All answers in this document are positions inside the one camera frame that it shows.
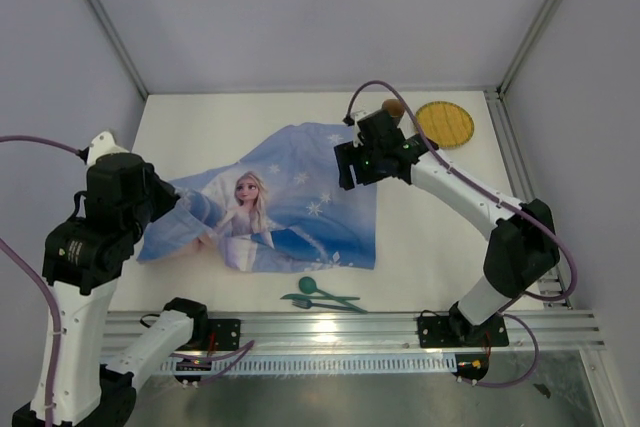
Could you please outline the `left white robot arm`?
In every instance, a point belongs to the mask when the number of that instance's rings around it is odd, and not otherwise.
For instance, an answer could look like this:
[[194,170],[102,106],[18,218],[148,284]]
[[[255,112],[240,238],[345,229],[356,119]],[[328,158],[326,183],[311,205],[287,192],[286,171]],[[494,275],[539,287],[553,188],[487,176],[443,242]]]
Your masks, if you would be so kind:
[[75,194],[72,215],[47,236],[41,273],[7,252],[49,307],[41,378],[34,398],[14,412],[14,426],[123,426],[138,391],[160,365],[182,346],[203,346],[210,334],[206,306],[175,298],[137,341],[101,363],[123,264],[145,228],[171,211],[179,196],[110,131],[73,153],[87,167],[86,188]]

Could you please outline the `blue pink Elsa cloth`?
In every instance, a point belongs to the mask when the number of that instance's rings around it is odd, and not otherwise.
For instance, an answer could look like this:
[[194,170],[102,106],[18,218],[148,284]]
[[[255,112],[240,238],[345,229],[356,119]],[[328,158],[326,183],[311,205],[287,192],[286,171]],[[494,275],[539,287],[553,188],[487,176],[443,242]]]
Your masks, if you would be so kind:
[[345,191],[334,148],[346,126],[304,123],[238,162],[173,180],[180,198],[145,231],[138,261],[212,247],[232,269],[297,273],[376,263],[376,188]]

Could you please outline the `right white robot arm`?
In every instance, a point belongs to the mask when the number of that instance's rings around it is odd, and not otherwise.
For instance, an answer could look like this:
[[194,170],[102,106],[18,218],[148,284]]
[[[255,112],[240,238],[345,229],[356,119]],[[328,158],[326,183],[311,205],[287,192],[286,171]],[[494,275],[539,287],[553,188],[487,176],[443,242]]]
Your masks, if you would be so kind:
[[341,188],[402,180],[437,197],[487,240],[482,276],[447,315],[447,332],[457,344],[482,340],[500,311],[558,264],[550,208],[490,191],[456,170],[424,135],[406,137],[385,110],[345,122],[354,136],[334,148]]

